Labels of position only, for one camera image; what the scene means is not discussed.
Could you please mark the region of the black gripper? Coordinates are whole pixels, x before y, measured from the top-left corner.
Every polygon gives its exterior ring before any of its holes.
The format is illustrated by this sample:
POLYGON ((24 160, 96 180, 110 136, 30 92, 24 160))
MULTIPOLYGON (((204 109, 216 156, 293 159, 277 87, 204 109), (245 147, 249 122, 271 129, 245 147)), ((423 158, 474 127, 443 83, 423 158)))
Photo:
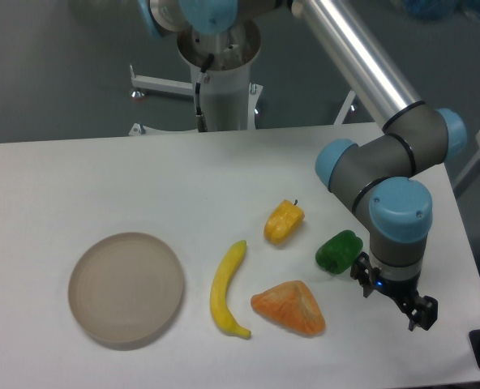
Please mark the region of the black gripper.
POLYGON ((401 304, 408 317, 408 329, 419 327, 428 331, 438 319, 438 301, 430 296, 418 295, 419 267, 372 267, 370 257, 361 252, 350 268, 350 277, 362 287, 362 295, 368 298, 377 291, 401 304))

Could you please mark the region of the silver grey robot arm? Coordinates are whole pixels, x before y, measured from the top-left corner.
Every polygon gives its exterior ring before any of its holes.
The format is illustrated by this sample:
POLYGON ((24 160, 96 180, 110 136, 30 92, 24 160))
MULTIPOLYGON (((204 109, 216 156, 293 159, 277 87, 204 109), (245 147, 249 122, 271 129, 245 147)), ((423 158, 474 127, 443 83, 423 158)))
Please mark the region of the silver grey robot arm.
POLYGON ((255 18, 288 7, 324 47, 382 129, 359 146, 348 139, 328 144, 315 172, 370 235, 370 248, 351 267, 365 294, 391 298, 409 327, 429 329, 438 316, 433 297, 418 293, 418 278, 432 224, 432 199, 415 176, 460 152, 466 143, 461 118, 430 108, 395 68, 345 1, 141 1, 139 12, 154 36, 173 34, 191 69, 190 94, 199 132, 245 130, 246 74, 259 53, 255 18))

